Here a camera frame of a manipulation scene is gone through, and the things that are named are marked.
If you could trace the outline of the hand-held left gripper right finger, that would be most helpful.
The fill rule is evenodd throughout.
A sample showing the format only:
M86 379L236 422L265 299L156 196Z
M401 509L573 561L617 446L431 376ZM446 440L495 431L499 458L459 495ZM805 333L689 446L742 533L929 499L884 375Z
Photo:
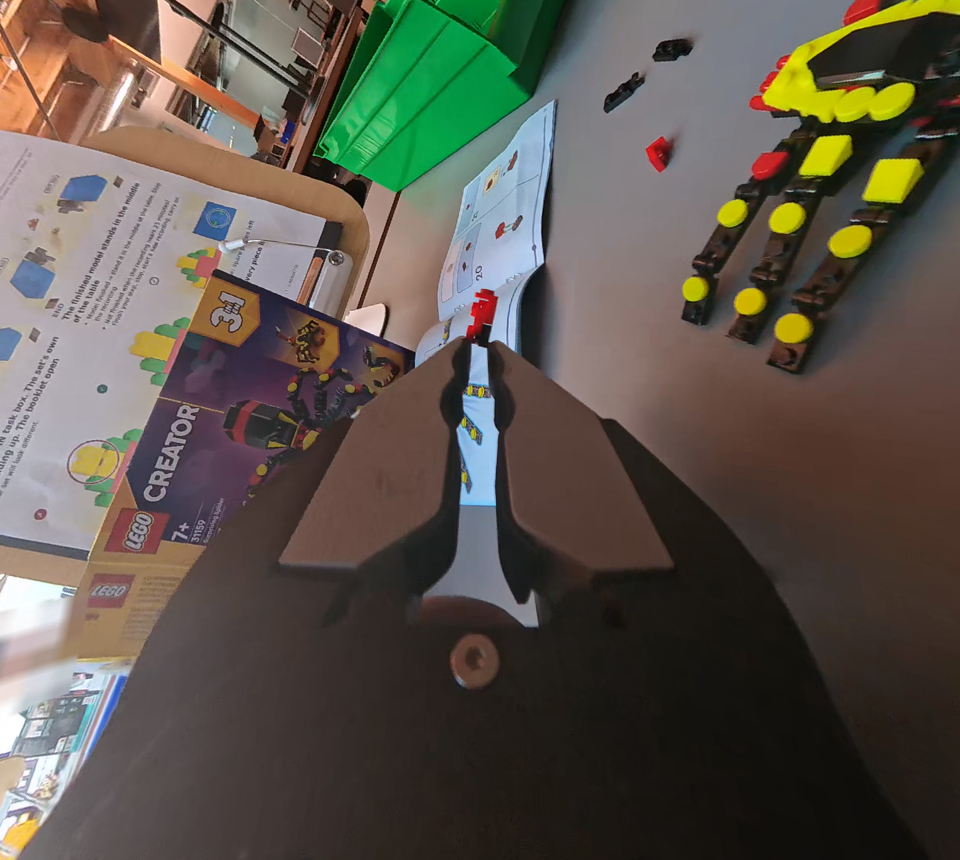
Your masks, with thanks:
M601 418L503 343L486 350L498 554L513 597L557 602L572 590L674 571Z

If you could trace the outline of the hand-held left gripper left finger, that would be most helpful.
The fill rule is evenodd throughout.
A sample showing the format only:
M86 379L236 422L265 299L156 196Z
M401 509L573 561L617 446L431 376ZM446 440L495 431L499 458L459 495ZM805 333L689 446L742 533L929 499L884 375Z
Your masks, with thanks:
M453 563L457 430L470 343L458 339L352 421L279 559L286 570L420 597Z

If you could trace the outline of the small red lego assembly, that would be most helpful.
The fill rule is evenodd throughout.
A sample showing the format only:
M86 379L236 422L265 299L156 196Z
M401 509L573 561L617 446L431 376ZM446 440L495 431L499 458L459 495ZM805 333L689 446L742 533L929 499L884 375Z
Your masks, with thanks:
M487 288L477 290L470 309L470 321L466 325L465 338L471 343L485 347L491 338L498 308L498 296Z

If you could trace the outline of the lego set cardboard box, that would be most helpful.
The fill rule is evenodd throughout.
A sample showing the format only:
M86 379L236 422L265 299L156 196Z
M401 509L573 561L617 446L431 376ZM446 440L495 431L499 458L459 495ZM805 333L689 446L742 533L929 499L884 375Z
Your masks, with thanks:
M75 595L71 651L130 660L226 520L415 355L215 273L112 495Z

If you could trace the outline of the lego instruction booklet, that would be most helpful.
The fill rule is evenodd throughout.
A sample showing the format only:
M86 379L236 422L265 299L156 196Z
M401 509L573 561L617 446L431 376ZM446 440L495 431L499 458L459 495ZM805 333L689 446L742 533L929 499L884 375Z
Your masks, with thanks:
M474 325L473 308L492 295L482 327L488 338L521 350L522 300L546 257L543 214L554 152L557 102L520 126L510 144L463 190L458 222L438 279L438 322L419 340L420 365ZM475 354L457 429L461 505L496 504L498 430L486 354Z

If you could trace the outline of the black yellow lego spider model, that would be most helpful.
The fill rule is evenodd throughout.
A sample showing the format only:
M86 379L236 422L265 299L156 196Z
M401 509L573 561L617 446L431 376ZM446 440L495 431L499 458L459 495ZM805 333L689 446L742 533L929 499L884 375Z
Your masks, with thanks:
M958 31L958 0L853 0L840 28L778 61L751 104L799 124L756 159L750 178L719 207L682 284L684 322L709 323L727 263L762 207L779 196L761 256L733 299L727 337L753 345L773 324L767 365L804 371L857 274L957 155ZM813 273L774 319L822 203L903 131L905 145L873 163L861 205L829 237Z

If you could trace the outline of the person's left hand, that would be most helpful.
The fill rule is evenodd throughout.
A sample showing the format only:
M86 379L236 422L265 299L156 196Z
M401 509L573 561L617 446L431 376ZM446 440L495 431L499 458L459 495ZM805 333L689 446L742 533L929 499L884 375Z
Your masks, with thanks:
M501 607L481 599L461 595L424 597L419 603L415 624L457 628L523 627L516 617Z

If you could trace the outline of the white board clip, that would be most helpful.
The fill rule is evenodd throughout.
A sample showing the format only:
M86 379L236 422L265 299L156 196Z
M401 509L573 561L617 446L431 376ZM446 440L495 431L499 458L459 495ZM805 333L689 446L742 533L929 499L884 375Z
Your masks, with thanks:
M335 248L248 235L217 247L221 268L235 278L332 317L354 271L349 254Z

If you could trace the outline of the wooden display board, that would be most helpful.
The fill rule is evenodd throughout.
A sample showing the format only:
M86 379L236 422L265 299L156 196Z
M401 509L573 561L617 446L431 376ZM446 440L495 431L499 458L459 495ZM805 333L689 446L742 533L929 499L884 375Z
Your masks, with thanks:
M338 308L339 313L346 311L349 293L359 277L359 264L369 248L370 228L363 207L341 187L162 128L117 127L89 134L79 145L341 224L339 248L354 262Z

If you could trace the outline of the printed task sheet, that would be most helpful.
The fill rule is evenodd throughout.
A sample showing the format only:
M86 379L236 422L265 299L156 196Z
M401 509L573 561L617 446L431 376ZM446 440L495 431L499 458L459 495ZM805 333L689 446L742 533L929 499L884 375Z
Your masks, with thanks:
M2 131L2 537L85 559L212 275L296 299L342 228Z

